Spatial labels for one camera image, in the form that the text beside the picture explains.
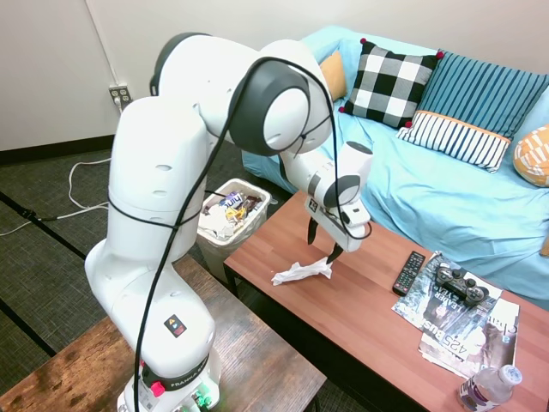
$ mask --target magazine cover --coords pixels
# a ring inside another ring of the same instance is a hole
[[[442,253],[435,253],[416,276],[408,294],[396,302],[393,310],[450,352],[466,359],[468,348],[464,342],[474,331],[485,326],[502,290],[467,272],[465,279],[473,278],[478,286],[487,288],[490,295],[477,306],[466,306],[463,298],[435,283],[442,262],[451,269],[461,268]]]
[[[419,351],[424,358],[453,373],[470,378],[485,367],[515,364],[519,306],[498,300],[484,328],[478,328],[465,342],[468,357],[462,360],[432,337],[421,337]]]

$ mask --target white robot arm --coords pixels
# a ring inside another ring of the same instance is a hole
[[[219,401],[214,320],[171,262],[196,240],[205,186],[199,180],[220,136],[251,153],[280,155],[288,181],[309,194],[310,243],[317,223],[335,239],[330,259],[359,247],[370,220],[359,193],[372,154],[358,143],[345,145],[336,184],[334,162],[314,151],[331,132],[326,90],[317,62],[299,42],[254,51],[188,33],[160,54],[153,97],[124,110],[112,150],[107,238],[89,253],[86,273],[133,349],[146,322],[136,380],[140,410],[208,410]],[[135,411],[133,396],[132,379],[119,412]]]

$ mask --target gray carpet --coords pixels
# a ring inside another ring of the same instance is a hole
[[[109,155],[109,151],[103,151],[0,167],[0,188],[38,216],[72,213],[78,208],[68,199],[70,168],[78,161],[97,161]],[[84,205],[104,202],[108,168],[108,163],[78,167],[73,177],[73,197]],[[227,144],[210,169],[208,189],[217,189],[229,177],[245,179],[271,192],[278,204],[268,207],[268,215],[290,197],[278,186],[247,173],[240,151]],[[24,222],[0,203],[0,233]],[[106,211],[95,210],[47,224],[88,253],[106,236]],[[205,265],[196,246],[190,255]],[[57,351],[105,316],[89,290],[82,261],[34,225],[0,237],[0,285],[0,297]],[[246,291],[244,303],[252,301],[255,293]],[[46,360],[47,355],[0,313],[0,394]],[[330,383],[323,387],[319,397],[322,411],[365,411]]]

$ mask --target tv remote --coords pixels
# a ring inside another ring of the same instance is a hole
[[[396,278],[395,284],[393,285],[393,292],[399,296],[406,296],[424,261],[425,256],[421,253],[416,251],[410,253],[401,273]]]

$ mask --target light blue couch cover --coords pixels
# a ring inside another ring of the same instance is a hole
[[[436,52],[342,27],[326,27],[305,38],[318,62],[340,51],[346,98],[353,88],[362,37],[397,53]],[[396,130],[384,124],[337,112],[342,104],[335,102],[338,146],[356,141],[374,153],[362,193],[374,221],[431,251],[442,251],[501,288],[546,300],[536,303],[549,308],[549,258],[539,254],[549,234],[549,189],[522,179],[511,161],[521,136],[549,124],[549,89],[528,114],[495,174],[399,140]],[[330,138],[321,147],[330,158],[332,144]],[[295,191],[282,179],[277,158],[243,153],[243,162],[255,175]]]

